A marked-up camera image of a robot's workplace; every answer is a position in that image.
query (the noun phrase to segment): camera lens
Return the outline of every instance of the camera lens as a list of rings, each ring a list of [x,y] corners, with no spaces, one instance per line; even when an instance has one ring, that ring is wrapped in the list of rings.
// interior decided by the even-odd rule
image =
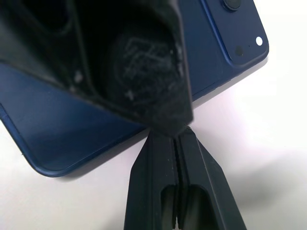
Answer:
[[[241,0],[224,0],[224,5],[231,11],[237,11],[241,5]]]

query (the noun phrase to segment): black clamp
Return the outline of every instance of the black clamp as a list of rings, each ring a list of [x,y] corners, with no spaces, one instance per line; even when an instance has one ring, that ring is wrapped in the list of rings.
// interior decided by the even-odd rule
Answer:
[[[131,175],[124,230],[246,230],[225,175],[194,132],[150,132]]]

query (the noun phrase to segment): white background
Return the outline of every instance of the white background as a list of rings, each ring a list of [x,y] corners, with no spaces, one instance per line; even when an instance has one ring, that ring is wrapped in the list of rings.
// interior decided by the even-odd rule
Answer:
[[[307,229],[305,2],[255,0],[267,63],[195,103],[192,128],[223,168],[248,230]],[[0,229],[122,230],[130,169],[145,141],[135,140],[105,164],[101,156],[54,179],[29,166],[0,122]]]

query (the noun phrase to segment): phone back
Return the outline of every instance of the phone back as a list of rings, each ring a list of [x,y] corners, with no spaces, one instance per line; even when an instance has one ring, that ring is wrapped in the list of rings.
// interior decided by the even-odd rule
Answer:
[[[266,58],[269,43],[253,0],[237,10],[224,0],[178,3],[193,100]],[[0,118],[30,165],[50,177],[70,173],[144,129],[5,64]]]

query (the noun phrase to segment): blue smartphone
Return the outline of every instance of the blue smartphone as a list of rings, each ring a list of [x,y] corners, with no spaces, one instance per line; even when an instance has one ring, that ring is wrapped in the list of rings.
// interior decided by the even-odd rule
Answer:
[[[178,4],[193,100],[268,55],[268,38],[253,0]],[[0,119],[29,164],[49,177],[66,175],[145,129],[6,64],[0,64]]]

